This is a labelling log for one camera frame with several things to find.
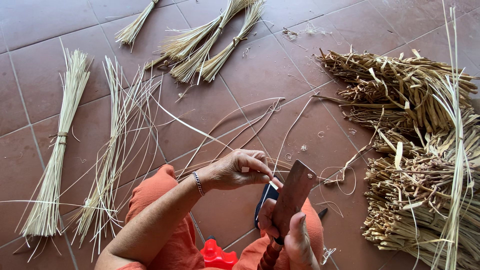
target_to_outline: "knife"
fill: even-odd
[[[258,263],[258,270],[272,270],[283,248],[283,240],[290,230],[290,219],[300,212],[312,187],[317,182],[317,175],[300,160],[296,160],[282,187],[272,213],[272,224],[280,236],[272,238],[264,255]]]

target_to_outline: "red plastic stool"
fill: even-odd
[[[215,237],[209,236],[205,241],[205,246],[200,250],[205,260],[205,267],[216,267],[225,270],[231,270],[238,262],[237,253],[223,252],[222,248],[216,245]]]

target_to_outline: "terracotta floor tile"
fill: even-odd
[[[472,99],[472,106],[476,114],[480,113],[480,98]]]
[[[352,164],[352,170],[347,170],[345,181],[329,185],[320,185],[310,192],[309,199],[317,212],[328,207],[328,213],[322,219],[324,228],[324,242],[328,248],[336,248],[332,254],[338,269],[379,269],[386,263],[395,252],[381,251],[373,243],[365,240],[362,235],[365,217],[367,216],[368,203],[363,195],[368,191],[368,184],[363,180],[367,165],[362,158],[356,159]],[[332,178],[341,178],[342,174],[334,175]],[[330,203],[316,205],[325,201]],[[343,218],[335,212],[339,209]]]
[[[73,134],[75,134],[80,142],[75,140],[73,136],[69,136],[67,139],[68,145],[63,159],[61,192],[63,193],[78,179],[81,179],[60,197],[62,203],[83,205],[85,198],[88,197],[95,175],[95,168],[93,167],[90,171],[89,169],[95,165],[98,151],[101,151],[100,155],[104,153],[105,149],[102,147],[110,138],[110,110],[110,96],[100,98],[91,103],[85,104],[84,106],[80,106],[77,109],[72,126]],[[48,148],[53,143],[50,142],[51,138],[48,136],[50,134],[55,134],[58,131],[57,128],[58,116],[34,124],[38,146],[40,147],[45,164],[48,163],[53,150],[53,147],[50,147],[50,149]],[[147,134],[147,129],[142,130],[140,133],[128,160],[131,160],[132,156],[138,151],[138,149],[141,148],[142,151],[130,165],[130,168],[133,169],[125,170],[122,174],[120,184],[124,184],[136,178],[143,155],[147,152],[146,145],[142,146],[147,138]],[[149,143],[149,152],[146,153],[144,165],[140,168],[138,175],[142,175],[151,170],[149,167],[153,160],[156,144],[153,139],[150,139]],[[157,168],[164,163],[165,160],[158,151],[154,165],[152,165],[151,168]],[[60,212],[61,214],[64,214],[74,208],[74,206],[60,205]]]
[[[192,208],[202,234],[215,236],[218,246],[224,248],[253,229],[255,207],[263,188],[263,184],[252,184],[207,193]]]
[[[260,230],[255,229],[248,233],[246,236],[242,237],[240,240],[235,242],[233,245],[229,246],[228,248],[224,249],[225,252],[232,252],[235,251],[237,253],[237,258],[240,259],[240,255],[242,251],[255,240],[260,238]]]
[[[324,14],[327,14],[327,13],[351,6],[363,0],[337,0],[337,1],[313,0],[313,1],[317,4],[317,6],[320,8],[320,10]]]
[[[223,0],[188,0],[179,3],[178,7],[187,20],[189,26],[193,28],[202,26],[217,18],[220,15],[219,10],[225,10],[227,7],[227,2]],[[244,20],[245,11],[240,11],[227,23],[222,30],[222,34],[218,37],[217,41],[210,49],[210,57],[221,52],[230,44],[230,42],[232,42],[233,37],[238,36]],[[241,42],[239,45],[237,45],[236,49],[245,50],[244,45],[247,44],[247,42],[252,42],[269,34],[271,33],[265,25],[265,22],[258,22],[247,35],[248,40]]]
[[[30,127],[1,137],[0,157],[1,199],[30,200],[43,172]],[[26,206],[24,202],[0,204],[0,215],[8,217],[3,219],[0,246],[19,236],[19,231],[14,231]],[[20,229],[25,220],[26,217],[20,223]]]
[[[0,136],[28,125],[8,53],[0,54]]]
[[[3,35],[2,35],[0,38],[0,53],[4,53],[6,51],[7,51],[7,44],[5,44],[5,39],[3,38]]]
[[[108,95],[110,90],[102,62],[105,55],[112,60],[114,57],[100,26],[64,35],[61,40],[70,52],[79,48],[90,57],[95,56],[80,104]],[[63,88],[59,73],[63,77],[66,70],[60,40],[54,38],[15,50],[12,61],[30,121],[36,123],[60,113]]]
[[[309,27],[318,27],[319,31],[326,31],[327,33],[325,35],[320,32],[313,35],[300,33],[300,31],[306,29],[307,25]],[[282,32],[275,33],[275,37],[285,48],[285,51],[291,57],[298,69],[300,69],[300,72],[307,81],[314,86],[319,86],[332,80],[329,74],[323,72],[324,70],[321,62],[312,56],[312,54],[321,55],[319,48],[322,48],[324,53],[328,53],[328,50],[338,53],[350,52],[350,45],[333,26],[330,20],[326,16],[321,16],[310,20],[310,23],[303,22],[299,25],[290,27],[289,30],[299,33],[299,37],[294,41],[290,41],[290,39],[287,36],[284,36]],[[289,70],[295,69],[295,66],[290,65],[288,68]]]
[[[480,72],[478,72],[476,75],[476,77],[479,77],[480,76]],[[473,83],[475,83],[477,85],[477,87],[480,88],[480,80],[472,80]],[[480,98],[480,93],[477,93],[477,94],[470,94],[471,97],[473,98]]]
[[[288,76],[302,78],[297,69],[288,67],[294,65],[275,37],[268,36],[248,46],[251,47],[248,58],[242,58],[242,50],[235,50],[220,70],[240,106],[276,97],[284,97],[283,102],[287,102],[311,89],[308,84]],[[245,111],[245,114],[251,120],[264,110],[260,111]]]
[[[11,1],[0,11],[10,51],[98,24],[87,1]]]
[[[236,133],[227,134],[219,138],[219,140],[229,142],[238,132],[239,130]],[[253,134],[251,128],[245,130],[242,135],[232,142],[231,147],[233,149],[240,147]],[[191,166],[212,160],[222,148],[223,146],[217,142],[205,145],[193,159]],[[263,150],[263,147],[260,141],[254,138],[243,149]],[[225,150],[221,156],[227,153],[229,151]],[[177,171],[177,176],[192,155],[193,153],[190,153],[170,162],[170,165]],[[192,208],[192,214],[204,238],[213,235],[218,246],[224,248],[253,229],[255,207],[260,200],[263,187],[263,184],[253,184],[235,190],[212,190],[205,197],[202,197]]]
[[[127,1],[127,0],[90,0],[93,11],[98,21],[106,23],[120,19],[123,16],[135,15],[141,13],[151,2],[151,0]],[[159,8],[174,4],[173,0],[160,0],[154,6]]]
[[[299,0],[295,3],[286,0],[268,2],[262,20],[269,21],[267,26],[272,33],[299,24],[302,20],[323,15],[324,11],[313,0]]]
[[[124,221],[128,213],[128,202],[130,200],[129,199],[130,196],[132,195],[132,190],[136,188],[140,184],[140,182],[141,182],[141,179],[136,179],[135,181],[127,183],[126,185],[118,188],[117,196],[115,199],[115,207],[120,207],[124,205],[124,207],[121,209],[121,211],[117,215],[117,219],[119,221],[122,221],[122,223],[120,223],[120,226],[122,227],[125,225]],[[90,242],[90,240],[94,236],[93,230],[90,229],[90,232],[85,237],[82,246],[80,246],[80,236],[79,235],[75,236],[75,230],[77,227],[76,220],[73,220],[73,216],[77,212],[78,210],[75,210],[66,215],[63,215],[62,216],[63,224],[64,226],[69,225],[68,229],[66,230],[66,234],[70,243],[72,243],[72,252],[73,252],[73,255],[75,256],[78,269],[93,270],[95,267],[96,260],[98,259],[98,243],[94,245],[94,242]],[[113,229],[115,233],[118,233],[120,231],[120,228],[118,226],[114,226]],[[103,250],[110,243],[110,241],[112,241],[112,239],[113,238],[110,231],[110,227],[108,227],[107,237],[105,237],[105,235],[102,234],[100,239],[101,250]]]
[[[457,29],[461,29],[457,31],[457,48],[480,70],[480,52],[478,46],[475,45],[480,43],[480,25],[477,24],[470,13],[459,17],[456,20],[456,25]]]
[[[107,39],[117,56],[118,62],[123,66],[123,73],[129,82],[132,82],[139,65],[143,67],[147,61],[152,61],[159,57],[160,54],[154,51],[158,50],[158,46],[164,37],[169,36],[170,32],[165,32],[165,30],[168,30],[168,28],[189,28],[175,5],[157,8],[148,15],[142,30],[135,39],[133,50],[126,45],[120,47],[120,42],[115,42],[115,34],[136,18],[137,15],[133,15],[102,24]],[[154,76],[161,75],[162,72],[165,71],[153,69]]]
[[[169,74],[164,75],[163,81],[160,104],[175,116],[180,116],[195,109],[182,116],[181,120],[205,133],[210,132],[230,112],[238,109],[238,105],[220,78],[211,83],[202,81],[199,86],[193,86],[176,103],[175,101],[179,99],[178,93],[185,90],[185,85],[179,85],[179,88],[176,89],[175,80]],[[158,91],[154,93],[154,97],[158,99]],[[152,108],[158,107],[155,101],[150,101],[150,104]],[[161,125],[171,120],[172,117],[159,108],[154,123],[155,125]],[[246,122],[245,116],[238,110],[227,117],[211,133],[211,136],[218,137]],[[172,160],[198,147],[205,138],[202,134],[178,121],[159,126],[157,129],[159,132],[158,143],[167,160]]]
[[[448,50],[448,39],[444,27],[439,27],[434,31],[427,33],[408,43],[410,48],[419,51],[419,54],[437,62],[450,63],[450,53]],[[465,73],[476,74],[478,68],[468,58],[464,51],[458,51],[458,65],[465,67]]]
[[[473,20],[480,25],[480,8],[476,8],[472,11],[469,12],[470,16],[473,18]]]
[[[67,241],[63,235],[41,238],[40,240],[38,238],[32,239],[29,241],[30,248],[23,245],[24,243],[25,238],[20,238],[0,248],[0,260],[3,269],[75,269]],[[28,262],[36,247],[35,255]]]
[[[414,0],[399,2],[371,0],[370,3],[405,42],[409,42],[443,24],[441,21],[430,17],[429,13],[423,9],[422,2]]]
[[[276,122],[276,119],[270,119],[258,133],[261,142],[272,158],[276,159],[278,157],[278,151],[286,132],[309,98],[310,93],[282,106],[281,110],[275,112],[272,116],[277,118],[278,122]],[[254,128],[258,130],[258,126],[259,124],[256,124]],[[301,151],[303,145],[306,145],[306,151]],[[279,161],[287,163],[285,156],[291,154],[292,162],[300,159],[316,172],[317,176],[320,176],[322,170],[325,169],[322,177],[327,177],[339,170],[339,168],[327,169],[327,167],[345,165],[345,162],[356,152],[348,137],[340,129],[323,103],[319,99],[313,98],[288,134]]]
[[[393,50],[389,51],[388,53],[384,54],[384,56],[398,58],[398,57],[400,57],[400,53],[403,53],[403,58],[402,59],[415,57],[415,54],[413,54],[412,49],[410,48],[410,46],[408,44],[403,44],[402,46],[400,46],[396,49],[393,49]]]
[[[367,50],[381,55],[405,43],[368,1],[328,14],[327,17],[359,53]]]
[[[60,113],[63,90],[59,73],[66,70],[60,40],[33,44],[12,51],[11,56],[30,121]]]
[[[336,92],[339,89],[346,89],[347,84],[345,82],[330,82],[316,91],[320,92],[320,95],[327,96],[327,97],[333,97],[333,98],[341,98],[336,96]],[[346,118],[342,111],[345,112],[345,114],[349,115],[351,108],[348,106],[342,106],[340,107],[338,103],[335,103],[330,100],[323,100],[323,103],[325,107],[330,111],[330,113],[333,115],[335,118],[336,122],[340,125],[342,128],[343,132],[345,132],[350,139],[350,141],[353,143],[353,145],[357,148],[357,150],[360,150],[362,147],[367,145],[370,142],[370,139],[373,135],[373,130],[362,127],[359,124],[350,121],[349,118]],[[327,128],[324,128],[325,133],[328,132],[328,129],[331,128],[330,126]]]
[[[457,18],[470,12],[480,6],[480,3],[476,0],[445,0],[445,10],[447,14],[447,20],[450,21],[450,7],[455,7],[455,13]],[[439,21],[441,24],[445,23],[444,8],[442,0],[425,1],[423,3],[424,10],[430,14],[430,17]]]
[[[403,270],[403,269],[413,269],[415,265],[415,261],[417,259],[410,255],[407,252],[399,251],[393,258],[391,258],[387,264],[385,264],[379,270]],[[430,266],[428,266],[423,261],[419,260],[415,270],[429,270]]]

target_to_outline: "silver chain bracelet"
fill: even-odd
[[[195,181],[197,182],[198,191],[202,196],[205,196],[204,190],[202,189],[202,185],[200,184],[200,178],[198,178],[197,172],[192,172],[193,176],[195,177]]]

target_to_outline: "person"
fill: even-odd
[[[205,268],[195,247],[195,228],[189,215],[195,203],[212,189],[232,190],[247,184],[273,181],[283,186],[267,166],[262,151],[236,149],[219,161],[198,169],[179,184],[171,165],[163,165],[133,190],[126,225],[105,247],[96,270]],[[234,270],[255,270],[270,237],[278,237],[271,214],[275,200],[263,202],[258,213],[261,238],[244,249]],[[275,269],[318,270],[323,254],[323,228],[307,199],[290,220],[290,231]]]

